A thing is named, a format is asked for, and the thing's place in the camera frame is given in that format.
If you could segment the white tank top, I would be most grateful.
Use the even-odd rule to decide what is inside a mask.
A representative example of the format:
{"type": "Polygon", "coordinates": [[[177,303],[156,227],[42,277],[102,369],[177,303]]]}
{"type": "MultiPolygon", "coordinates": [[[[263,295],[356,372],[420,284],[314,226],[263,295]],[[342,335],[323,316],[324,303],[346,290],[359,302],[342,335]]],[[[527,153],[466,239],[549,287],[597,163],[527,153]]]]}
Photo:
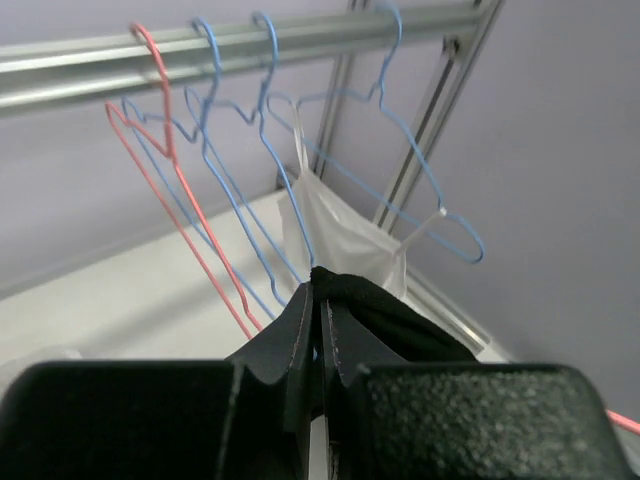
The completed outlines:
{"type": "Polygon", "coordinates": [[[295,199],[283,196],[278,201],[284,252],[292,266],[300,273],[319,265],[338,274],[361,276],[403,298],[406,251],[447,210],[439,209],[400,242],[356,212],[311,172],[298,108],[293,109],[293,134],[301,168],[292,185],[295,199]]]}

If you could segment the pink wire hanger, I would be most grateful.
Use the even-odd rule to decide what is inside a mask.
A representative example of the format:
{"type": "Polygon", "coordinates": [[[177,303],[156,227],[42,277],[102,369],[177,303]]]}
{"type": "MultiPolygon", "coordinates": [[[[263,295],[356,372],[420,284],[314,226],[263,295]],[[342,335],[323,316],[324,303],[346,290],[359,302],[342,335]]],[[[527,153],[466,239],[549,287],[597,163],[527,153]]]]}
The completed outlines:
{"type": "Polygon", "coordinates": [[[609,419],[618,427],[633,433],[634,435],[640,435],[640,424],[628,417],[618,414],[612,410],[606,411],[609,419]]]}
{"type": "Polygon", "coordinates": [[[252,339],[252,331],[260,331],[262,329],[262,324],[251,312],[249,302],[246,297],[247,294],[253,294],[254,291],[248,287],[246,281],[238,274],[227,259],[182,171],[174,141],[174,118],[172,116],[170,82],[161,53],[150,32],[141,24],[133,23],[130,26],[130,32],[133,37],[138,39],[139,42],[149,50],[156,71],[159,75],[158,84],[162,95],[163,113],[157,118],[157,120],[161,123],[163,128],[163,140],[158,141],[144,128],[144,125],[149,120],[149,116],[141,113],[137,109],[136,105],[126,97],[121,99],[120,107],[117,107],[110,101],[105,103],[105,111],[108,121],[120,139],[122,145],[128,151],[132,160],[144,176],[149,187],[161,203],[165,212],[172,220],[176,229],[187,243],[209,281],[216,289],[229,313],[234,318],[246,338],[252,339]],[[123,128],[127,128],[134,134],[140,146],[145,151],[151,165],[153,165],[156,171],[156,176],[162,180],[165,189],[173,198],[174,203],[179,207],[183,216],[189,222],[194,231],[200,235],[203,241],[219,258],[227,276],[239,295],[244,311],[243,314],[240,314],[236,310],[225,293],[221,283],[210,270],[208,264],[201,255],[201,252],[193,243],[191,237],[183,228],[181,221],[178,219],[174,210],[164,197],[162,190],[154,181],[154,176],[147,171],[143,161],[138,157],[132,146],[129,144],[126,135],[122,131],[123,128]]]}

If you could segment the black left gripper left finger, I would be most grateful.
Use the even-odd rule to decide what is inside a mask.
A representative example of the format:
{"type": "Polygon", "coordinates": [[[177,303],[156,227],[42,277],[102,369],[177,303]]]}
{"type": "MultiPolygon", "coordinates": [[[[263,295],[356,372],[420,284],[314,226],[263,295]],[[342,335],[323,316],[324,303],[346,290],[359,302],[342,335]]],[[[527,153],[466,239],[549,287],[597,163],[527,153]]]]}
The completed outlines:
{"type": "Polygon", "coordinates": [[[47,361],[1,404],[5,479],[305,479],[313,289],[223,360],[47,361]]]}

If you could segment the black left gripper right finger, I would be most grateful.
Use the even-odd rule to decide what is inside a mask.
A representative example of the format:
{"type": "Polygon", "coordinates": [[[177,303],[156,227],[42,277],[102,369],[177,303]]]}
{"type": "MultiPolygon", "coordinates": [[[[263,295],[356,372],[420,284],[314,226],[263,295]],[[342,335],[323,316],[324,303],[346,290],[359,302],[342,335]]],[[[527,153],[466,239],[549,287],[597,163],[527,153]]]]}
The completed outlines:
{"type": "Polygon", "coordinates": [[[550,364],[410,363],[320,309],[333,479],[630,479],[603,403],[550,364]]]}

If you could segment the black tank top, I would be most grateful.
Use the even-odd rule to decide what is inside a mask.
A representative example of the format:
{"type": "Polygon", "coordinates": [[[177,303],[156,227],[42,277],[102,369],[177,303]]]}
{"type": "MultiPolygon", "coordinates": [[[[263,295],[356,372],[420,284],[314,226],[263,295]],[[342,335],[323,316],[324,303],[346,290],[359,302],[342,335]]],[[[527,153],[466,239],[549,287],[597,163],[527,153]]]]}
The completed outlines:
{"type": "Polygon", "coordinates": [[[344,303],[356,320],[408,361],[477,361],[455,337],[364,277],[317,266],[311,283],[317,299],[344,303]]]}

